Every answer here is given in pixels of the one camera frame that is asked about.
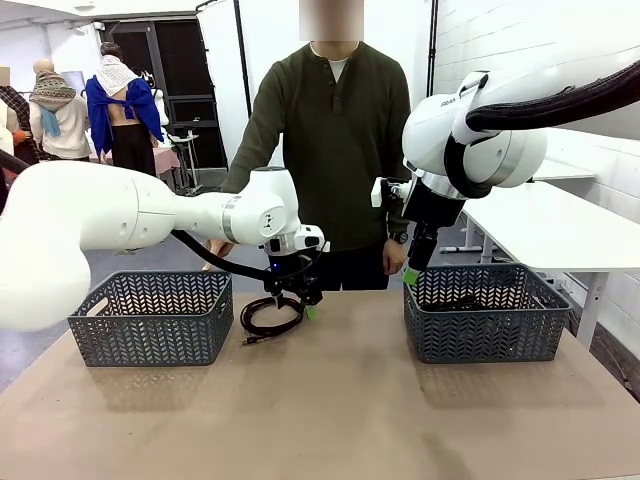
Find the person in green shirt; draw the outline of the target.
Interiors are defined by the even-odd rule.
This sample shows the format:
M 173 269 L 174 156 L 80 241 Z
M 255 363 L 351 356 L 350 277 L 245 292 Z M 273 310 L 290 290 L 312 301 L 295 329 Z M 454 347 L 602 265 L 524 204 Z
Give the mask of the person in green shirt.
M 396 60 L 365 43 L 364 3 L 299 0 L 305 44 L 271 66 L 247 124 L 281 132 L 276 148 L 300 218 L 331 243 L 315 266 L 326 291 L 387 288 L 390 206 L 374 208 L 370 194 L 377 177 L 409 175 L 402 151 L 408 83 Z

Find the person's right forearm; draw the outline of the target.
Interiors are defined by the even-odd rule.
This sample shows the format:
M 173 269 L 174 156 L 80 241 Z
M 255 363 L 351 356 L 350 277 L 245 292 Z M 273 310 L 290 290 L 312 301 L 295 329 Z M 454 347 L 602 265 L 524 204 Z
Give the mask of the person's right forearm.
M 269 164 L 279 143 L 281 132 L 250 123 L 221 186 L 224 193 L 239 193 L 248 183 L 250 173 Z

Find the mannequin with patterned scarf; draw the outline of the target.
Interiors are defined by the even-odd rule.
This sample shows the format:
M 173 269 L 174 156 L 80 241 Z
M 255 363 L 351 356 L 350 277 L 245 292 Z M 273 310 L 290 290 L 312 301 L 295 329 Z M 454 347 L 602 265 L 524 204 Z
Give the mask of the mannequin with patterned scarf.
M 86 101 L 55 71 L 51 60 L 33 64 L 30 127 L 38 148 L 53 160 L 88 161 L 91 154 Z

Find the large white table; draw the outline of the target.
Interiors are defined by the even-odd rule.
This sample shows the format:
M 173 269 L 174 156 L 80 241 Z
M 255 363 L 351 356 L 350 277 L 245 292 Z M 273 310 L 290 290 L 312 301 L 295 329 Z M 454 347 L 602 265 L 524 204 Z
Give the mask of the large white table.
M 536 271 L 592 278 L 577 340 L 592 343 L 609 274 L 640 271 L 640 224 L 548 183 L 495 188 L 464 213 L 512 259 Z

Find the black braided right arm sleeve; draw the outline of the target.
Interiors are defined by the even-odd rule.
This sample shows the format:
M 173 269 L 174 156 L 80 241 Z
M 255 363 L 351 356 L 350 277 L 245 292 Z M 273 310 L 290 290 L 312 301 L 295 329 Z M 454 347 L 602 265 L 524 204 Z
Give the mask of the black braided right arm sleeve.
M 560 127 L 640 102 L 640 60 L 616 67 L 612 56 L 572 61 L 501 79 L 483 72 L 469 104 L 459 106 L 444 149 L 450 183 L 467 198 L 483 198 L 488 182 L 471 181 L 463 157 L 469 145 L 502 131 Z

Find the gray plastic mesh basket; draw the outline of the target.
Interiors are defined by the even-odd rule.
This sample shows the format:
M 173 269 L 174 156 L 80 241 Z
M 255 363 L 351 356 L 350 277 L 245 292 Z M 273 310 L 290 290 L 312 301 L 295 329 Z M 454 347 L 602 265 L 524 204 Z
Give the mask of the gray plastic mesh basket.
M 68 323 L 88 367 L 176 367 L 214 363 L 233 320 L 229 273 L 121 271 Z
M 425 364 L 552 361 L 572 311 L 516 263 L 430 267 L 403 294 L 408 337 Z

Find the small white desk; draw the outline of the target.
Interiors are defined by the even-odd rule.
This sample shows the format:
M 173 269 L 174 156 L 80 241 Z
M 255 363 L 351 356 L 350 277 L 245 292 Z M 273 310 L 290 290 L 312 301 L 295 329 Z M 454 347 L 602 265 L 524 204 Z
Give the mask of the small white desk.
M 198 170 L 196 168 L 197 154 L 195 149 L 195 140 L 197 135 L 189 130 L 187 135 L 180 137 L 175 134 L 168 134 L 171 144 L 179 150 L 181 155 L 181 169 L 183 172 L 184 186 L 182 190 L 186 196 L 196 196 L 202 189 Z

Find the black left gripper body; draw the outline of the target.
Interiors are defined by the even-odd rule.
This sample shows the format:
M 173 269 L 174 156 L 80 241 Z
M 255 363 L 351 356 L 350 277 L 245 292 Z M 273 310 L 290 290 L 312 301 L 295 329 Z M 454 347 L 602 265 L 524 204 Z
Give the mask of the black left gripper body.
M 315 264 L 320 252 L 296 252 L 286 256 L 268 257 L 271 278 L 265 287 L 272 296 L 282 292 L 294 294 L 303 300 L 321 301 L 321 286 L 315 275 Z

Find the black grid door panel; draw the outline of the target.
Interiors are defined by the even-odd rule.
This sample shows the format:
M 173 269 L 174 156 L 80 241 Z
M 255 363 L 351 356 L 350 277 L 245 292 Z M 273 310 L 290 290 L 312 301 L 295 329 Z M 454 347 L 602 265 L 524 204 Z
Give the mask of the black grid door panel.
M 124 63 L 135 73 L 153 76 L 164 94 L 167 130 L 198 136 L 196 166 L 225 168 L 214 86 L 197 20 L 112 21 L 104 24 L 100 38 L 118 45 Z

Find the white backdrop screen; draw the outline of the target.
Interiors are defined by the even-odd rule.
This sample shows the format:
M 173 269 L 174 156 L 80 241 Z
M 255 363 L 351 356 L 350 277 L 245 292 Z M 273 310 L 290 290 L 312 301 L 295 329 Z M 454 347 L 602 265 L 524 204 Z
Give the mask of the white backdrop screen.
M 424 96 L 423 0 L 365 0 L 364 37 L 342 71 L 300 39 L 298 0 L 218 0 L 198 17 L 229 171 L 228 193 L 279 155 L 302 208 L 367 200 L 410 178 L 402 130 Z

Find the table with pink cloth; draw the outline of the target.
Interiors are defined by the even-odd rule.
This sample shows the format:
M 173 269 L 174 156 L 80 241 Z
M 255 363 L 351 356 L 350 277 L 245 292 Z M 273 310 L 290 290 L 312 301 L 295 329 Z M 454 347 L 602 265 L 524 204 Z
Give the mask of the table with pink cloth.
M 153 148 L 152 157 L 152 166 L 149 166 L 144 160 L 115 162 L 112 152 L 102 156 L 92 153 L 89 160 L 94 163 L 113 165 L 155 176 L 170 190 L 175 191 L 179 184 L 177 178 L 181 173 L 181 164 L 177 155 L 169 148 Z

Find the bystander with plaid scarf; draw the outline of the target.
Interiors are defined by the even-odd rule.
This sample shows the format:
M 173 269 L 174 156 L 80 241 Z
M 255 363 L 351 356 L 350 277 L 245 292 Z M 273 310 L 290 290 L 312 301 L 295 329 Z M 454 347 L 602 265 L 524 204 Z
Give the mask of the bystander with plaid scarf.
M 0 147 L 7 148 L 23 162 L 39 162 L 35 142 L 31 136 L 29 106 L 21 94 L 11 86 L 10 68 L 0 65 Z

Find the person's left forearm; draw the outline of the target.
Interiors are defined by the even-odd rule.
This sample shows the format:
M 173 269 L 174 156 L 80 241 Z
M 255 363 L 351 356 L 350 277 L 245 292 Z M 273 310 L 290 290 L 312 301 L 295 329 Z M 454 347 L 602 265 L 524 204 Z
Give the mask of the person's left forearm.
M 387 209 L 387 231 L 390 237 L 407 233 L 409 221 L 403 218 L 402 209 L 401 204 Z

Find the white mannequin torso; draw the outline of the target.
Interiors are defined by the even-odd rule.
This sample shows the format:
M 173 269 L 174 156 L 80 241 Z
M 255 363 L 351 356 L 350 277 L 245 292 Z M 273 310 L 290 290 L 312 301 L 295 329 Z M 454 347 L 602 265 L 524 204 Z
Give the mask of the white mannequin torso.
M 159 88 L 153 88 L 152 95 L 153 95 L 154 103 L 159 113 L 161 133 L 163 135 L 163 141 L 158 142 L 158 145 L 161 146 L 162 148 L 169 148 L 171 144 L 170 144 L 170 139 L 168 137 L 166 127 L 169 125 L 170 121 L 169 121 L 166 107 L 165 107 L 164 93 Z

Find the black backdrop frame pole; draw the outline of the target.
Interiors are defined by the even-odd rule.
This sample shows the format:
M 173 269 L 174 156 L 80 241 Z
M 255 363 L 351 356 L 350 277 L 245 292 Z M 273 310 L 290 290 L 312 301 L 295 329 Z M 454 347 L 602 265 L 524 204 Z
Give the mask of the black backdrop frame pole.
M 248 67 L 239 0 L 203 0 L 196 6 L 220 126 L 251 114 Z

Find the person's left hand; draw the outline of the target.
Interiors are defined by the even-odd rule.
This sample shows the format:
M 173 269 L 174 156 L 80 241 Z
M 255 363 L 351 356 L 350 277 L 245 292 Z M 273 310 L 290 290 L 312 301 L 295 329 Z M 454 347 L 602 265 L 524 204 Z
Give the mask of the person's left hand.
M 383 269 L 388 276 L 397 274 L 407 260 L 405 247 L 395 240 L 388 239 L 383 248 Z

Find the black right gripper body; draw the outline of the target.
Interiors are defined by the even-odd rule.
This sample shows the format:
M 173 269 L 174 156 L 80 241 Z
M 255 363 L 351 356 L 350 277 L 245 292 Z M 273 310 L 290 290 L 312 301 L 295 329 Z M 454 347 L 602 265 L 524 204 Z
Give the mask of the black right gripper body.
M 438 231 L 453 226 L 465 201 L 435 193 L 428 187 L 415 187 L 405 201 L 402 217 L 414 222 L 419 237 L 436 238 Z

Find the mannequin in blue jacket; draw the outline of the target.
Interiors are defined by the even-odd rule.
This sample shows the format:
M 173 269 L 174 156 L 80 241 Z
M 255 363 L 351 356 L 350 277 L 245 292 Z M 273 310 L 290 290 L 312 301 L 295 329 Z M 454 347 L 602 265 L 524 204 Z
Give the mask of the mannequin in blue jacket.
M 116 167 L 154 176 L 153 149 L 164 138 L 151 87 L 124 63 L 117 44 L 102 43 L 100 55 L 85 87 L 96 154 L 111 155 Z

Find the black light stand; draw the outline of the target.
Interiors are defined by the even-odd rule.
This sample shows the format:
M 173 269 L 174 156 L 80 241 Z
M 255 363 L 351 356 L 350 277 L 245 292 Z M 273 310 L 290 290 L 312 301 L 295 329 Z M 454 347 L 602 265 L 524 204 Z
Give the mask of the black light stand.
M 426 72 L 426 96 L 430 97 L 434 93 L 435 63 L 437 53 L 439 0 L 429 0 L 430 22 L 429 40 L 427 52 L 427 72 Z

